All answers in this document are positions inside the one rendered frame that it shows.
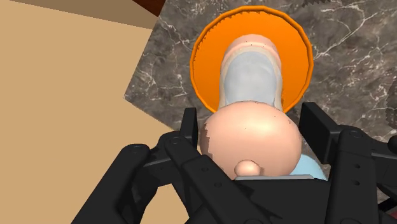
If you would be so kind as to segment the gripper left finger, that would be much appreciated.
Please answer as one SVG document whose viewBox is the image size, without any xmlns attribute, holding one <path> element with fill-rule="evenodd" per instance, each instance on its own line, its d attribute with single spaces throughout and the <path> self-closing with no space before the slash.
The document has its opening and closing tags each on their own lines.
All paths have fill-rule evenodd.
<svg viewBox="0 0 397 224">
<path fill-rule="evenodd" d="M 158 187 L 173 184 L 188 211 L 186 224 L 270 224 L 206 155 L 197 150 L 195 108 L 185 109 L 178 132 L 153 149 L 124 147 L 71 224 L 141 224 Z"/>
</svg>

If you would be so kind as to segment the peach bald figure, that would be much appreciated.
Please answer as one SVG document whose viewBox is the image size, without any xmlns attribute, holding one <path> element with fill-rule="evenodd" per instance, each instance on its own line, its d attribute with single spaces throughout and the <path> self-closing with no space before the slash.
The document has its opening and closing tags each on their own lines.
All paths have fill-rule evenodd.
<svg viewBox="0 0 397 224">
<path fill-rule="evenodd" d="M 326 179 L 302 154 L 302 135 L 282 110 L 281 60 L 264 36 L 227 48 L 219 72 L 219 106 L 204 123 L 200 149 L 230 179 Z"/>
</svg>

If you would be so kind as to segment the orange round plate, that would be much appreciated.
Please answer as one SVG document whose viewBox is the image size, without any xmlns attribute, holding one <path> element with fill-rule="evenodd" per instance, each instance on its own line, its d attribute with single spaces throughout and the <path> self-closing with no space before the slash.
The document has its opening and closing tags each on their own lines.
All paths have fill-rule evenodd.
<svg viewBox="0 0 397 224">
<path fill-rule="evenodd" d="M 222 13 L 197 38 L 190 58 L 190 79 L 197 97 L 211 112 L 219 104 L 219 72 L 227 47 L 246 34 L 265 36 L 281 58 L 282 108 L 288 112 L 310 84 L 312 45 L 302 27 L 284 12 L 266 7 L 240 6 Z"/>
</svg>

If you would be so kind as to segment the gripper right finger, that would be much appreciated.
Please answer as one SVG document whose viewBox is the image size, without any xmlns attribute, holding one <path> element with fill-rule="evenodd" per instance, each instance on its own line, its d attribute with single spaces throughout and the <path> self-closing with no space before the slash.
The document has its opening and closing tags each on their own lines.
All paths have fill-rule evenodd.
<svg viewBox="0 0 397 224">
<path fill-rule="evenodd" d="M 301 107 L 299 131 L 322 164 L 330 165 L 325 224 L 397 224 L 397 135 L 375 140 L 339 125 L 316 103 Z"/>
</svg>

